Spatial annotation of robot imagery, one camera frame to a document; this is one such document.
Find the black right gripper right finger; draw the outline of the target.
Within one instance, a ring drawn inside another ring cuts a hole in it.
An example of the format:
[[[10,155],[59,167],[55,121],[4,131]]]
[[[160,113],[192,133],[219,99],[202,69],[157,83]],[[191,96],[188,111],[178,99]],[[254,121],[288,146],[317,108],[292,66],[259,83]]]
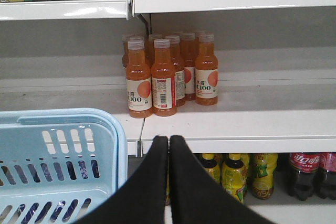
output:
[[[205,171],[184,137],[172,135],[169,152],[173,223],[272,223],[224,191]]]

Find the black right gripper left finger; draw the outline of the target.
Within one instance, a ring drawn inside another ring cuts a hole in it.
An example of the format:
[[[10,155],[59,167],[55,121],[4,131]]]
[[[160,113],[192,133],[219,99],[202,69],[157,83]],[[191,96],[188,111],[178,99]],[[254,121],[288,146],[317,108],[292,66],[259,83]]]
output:
[[[136,171],[108,200],[76,223],[164,223],[168,139],[155,136]]]

